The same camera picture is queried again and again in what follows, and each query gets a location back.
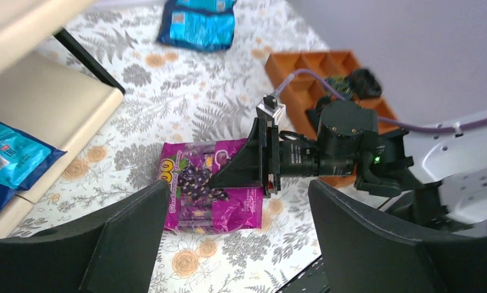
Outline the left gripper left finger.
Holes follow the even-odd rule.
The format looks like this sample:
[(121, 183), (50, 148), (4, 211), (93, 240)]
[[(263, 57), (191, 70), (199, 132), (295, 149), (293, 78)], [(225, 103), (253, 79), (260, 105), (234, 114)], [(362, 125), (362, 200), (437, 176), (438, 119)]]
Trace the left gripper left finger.
[(147, 292), (169, 196), (157, 181), (71, 222), (0, 239), (0, 292)]

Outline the blue candy bag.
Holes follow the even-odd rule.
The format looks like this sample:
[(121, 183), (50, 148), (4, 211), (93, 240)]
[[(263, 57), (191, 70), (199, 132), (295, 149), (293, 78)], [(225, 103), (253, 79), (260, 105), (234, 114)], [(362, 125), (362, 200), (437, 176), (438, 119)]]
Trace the blue candy bag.
[(235, 14), (231, 0), (166, 1), (156, 41), (200, 52), (232, 47)]

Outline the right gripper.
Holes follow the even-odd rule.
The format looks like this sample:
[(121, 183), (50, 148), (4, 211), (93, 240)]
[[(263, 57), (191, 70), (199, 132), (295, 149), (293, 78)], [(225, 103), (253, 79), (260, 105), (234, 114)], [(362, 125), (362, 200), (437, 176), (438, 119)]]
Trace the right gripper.
[(254, 119), (245, 144), (209, 181), (214, 189), (262, 187), (263, 196), (282, 190), (282, 178), (349, 177), (353, 155), (333, 156), (317, 142), (291, 131), (279, 131), (264, 117)]

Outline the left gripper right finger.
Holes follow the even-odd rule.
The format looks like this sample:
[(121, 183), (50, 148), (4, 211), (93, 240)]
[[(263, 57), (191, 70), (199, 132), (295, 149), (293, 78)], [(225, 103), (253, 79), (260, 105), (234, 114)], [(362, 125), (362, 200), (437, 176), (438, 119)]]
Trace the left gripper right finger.
[(318, 179), (307, 194), (331, 292), (487, 292), (487, 236), (415, 225)]

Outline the purple candy bag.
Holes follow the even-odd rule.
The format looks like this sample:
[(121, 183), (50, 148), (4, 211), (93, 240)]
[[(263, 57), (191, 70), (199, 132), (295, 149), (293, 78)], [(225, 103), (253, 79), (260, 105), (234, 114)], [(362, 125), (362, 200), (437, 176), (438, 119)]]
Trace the purple candy bag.
[(158, 179), (167, 181), (170, 200), (165, 230), (225, 234), (262, 227), (261, 188), (215, 189), (210, 179), (243, 147), (245, 139), (165, 143)]

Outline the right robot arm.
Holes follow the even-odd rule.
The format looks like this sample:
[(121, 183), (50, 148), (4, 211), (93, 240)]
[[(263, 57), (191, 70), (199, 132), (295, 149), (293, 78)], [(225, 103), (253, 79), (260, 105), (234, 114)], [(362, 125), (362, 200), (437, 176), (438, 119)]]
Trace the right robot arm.
[(487, 110), (434, 126), (396, 124), (381, 134), (375, 110), (352, 101), (318, 106), (316, 139), (279, 131), (266, 97), (242, 149), (210, 179), (211, 188), (280, 191), (283, 177), (355, 176), (357, 190), (386, 198), (413, 192), (392, 210), (409, 222), (487, 236)]

